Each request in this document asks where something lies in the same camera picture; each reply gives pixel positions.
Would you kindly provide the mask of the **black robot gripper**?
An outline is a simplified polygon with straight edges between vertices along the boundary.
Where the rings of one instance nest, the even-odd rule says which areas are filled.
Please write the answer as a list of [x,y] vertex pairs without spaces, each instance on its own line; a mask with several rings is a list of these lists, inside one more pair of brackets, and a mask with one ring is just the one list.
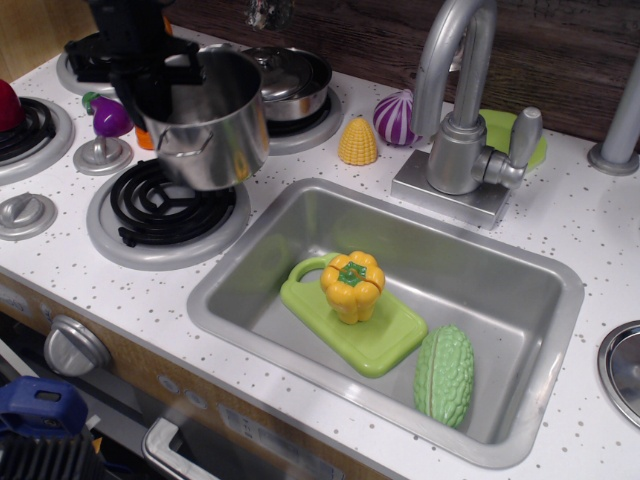
[[[109,80],[136,127],[144,120],[166,123],[174,111],[178,85],[200,85],[199,46],[167,31],[164,9],[170,1],[90,1],[98,32],[65,47],[81,82]],[[151,82],[155,79],[163,82]],[[138,86],[138,108],[134,83]]]

